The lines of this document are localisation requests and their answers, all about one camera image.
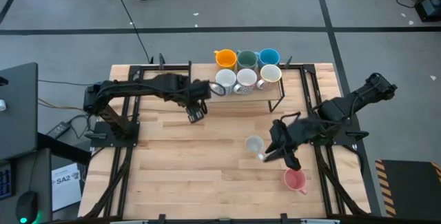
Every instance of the orange mug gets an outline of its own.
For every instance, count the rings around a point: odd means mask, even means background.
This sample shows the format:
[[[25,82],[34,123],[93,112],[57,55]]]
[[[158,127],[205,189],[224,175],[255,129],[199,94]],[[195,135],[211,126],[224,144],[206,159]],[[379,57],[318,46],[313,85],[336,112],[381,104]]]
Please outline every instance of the orange mug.
[[[290,190],[296,190],[302,194],[308,194],[306,190],[306,175],[302,170],[286,170],[283,174],[283,181]]]
[[[221,69],[234,70],[236,66],[236,53],[230,49],[223,49],[221,51],[214,51],[214,58]]]

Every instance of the keyboard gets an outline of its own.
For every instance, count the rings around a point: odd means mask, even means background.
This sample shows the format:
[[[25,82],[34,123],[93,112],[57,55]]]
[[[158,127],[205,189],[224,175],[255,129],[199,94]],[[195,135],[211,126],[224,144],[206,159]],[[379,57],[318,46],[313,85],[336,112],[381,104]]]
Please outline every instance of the keyboard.
[[[14,195],[13,176],[11,163],[8,161],[0,162],[0,200]]]

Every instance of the computer mouse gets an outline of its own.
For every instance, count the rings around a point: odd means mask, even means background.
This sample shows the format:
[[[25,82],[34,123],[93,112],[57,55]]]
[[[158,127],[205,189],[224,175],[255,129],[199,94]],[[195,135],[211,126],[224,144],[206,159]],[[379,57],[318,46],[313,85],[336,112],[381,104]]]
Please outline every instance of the computer mouse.
[[[20,223],[32,223],[37,218],[37,193],[28,191],[23,193],[17,201],[15,213]]]

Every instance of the yellow black hazard stripe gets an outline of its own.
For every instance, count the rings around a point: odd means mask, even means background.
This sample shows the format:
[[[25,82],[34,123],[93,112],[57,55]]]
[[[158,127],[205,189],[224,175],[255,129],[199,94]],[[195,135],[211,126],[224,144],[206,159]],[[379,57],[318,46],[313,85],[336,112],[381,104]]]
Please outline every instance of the yellow black hazard stripe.
[[[393,206],[392,193],[387,181],[386,170],[380,159],[375,161],[375,168],[377,169],[378,180],[380,182],[380,189],[383,195],[384,206],[386,207],[386,214],[388,217],[395,217],[396,211]]]
[[[441,167],[434,162],[432,162],[431,164],[434,166],[436,174],[438,175],[438,179],[440,180],[441,183]]]

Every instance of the white mug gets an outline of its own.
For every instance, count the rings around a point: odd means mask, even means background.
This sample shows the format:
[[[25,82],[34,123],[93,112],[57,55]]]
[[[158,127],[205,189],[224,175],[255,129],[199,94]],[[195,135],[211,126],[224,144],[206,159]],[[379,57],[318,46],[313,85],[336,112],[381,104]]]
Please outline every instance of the white mug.
[[[257,75],[251,69],[242,69],[237,73],[237,82],[233,88],[234,93],[251,94],[257,82]]]
[[[282,70],[277,65],[264,65],[260,70],[260,77],[257,88],[260,90],[271,89],[282,78]]]
[[[263,139],[259,136],[253,135],[248,137],[245,140],[245,146],[247,147],[248,152],[257,154],[257,159],[263,160],[265,158],[263,152],[265,149],[265,144],[263,143]]]
[[[228,96],[233,92],[233,87],[236,84],[236,74],[234,74],[232,70],[222,69],[216,73],[214,80],[225,88],[225,96]],[[216,93],[223,95],[223,89],[221,86],[213,85],[212,89]]]

